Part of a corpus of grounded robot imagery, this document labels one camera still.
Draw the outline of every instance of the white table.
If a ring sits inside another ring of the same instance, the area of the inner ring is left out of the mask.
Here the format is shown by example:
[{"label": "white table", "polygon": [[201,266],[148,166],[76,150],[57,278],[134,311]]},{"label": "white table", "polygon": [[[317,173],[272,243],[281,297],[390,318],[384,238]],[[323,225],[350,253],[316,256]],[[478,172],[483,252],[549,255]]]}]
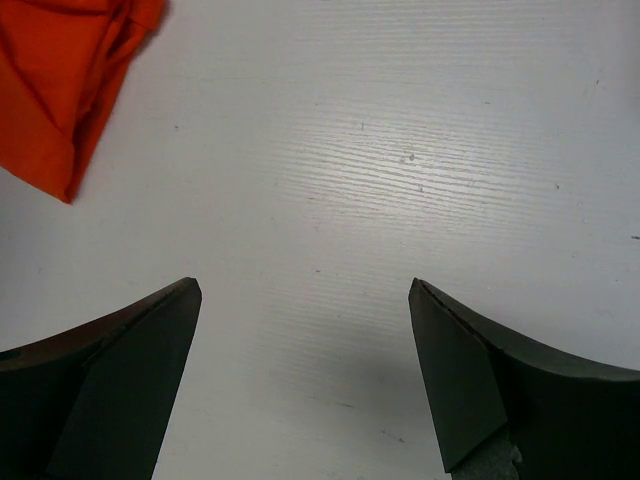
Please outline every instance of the white table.
[{"label": "white table", "polygon": [[439,479],[414,276],[640,368],[640,4],[176,0],[72,206],[0,174],[0,347],[182,276],[155,479]]}]

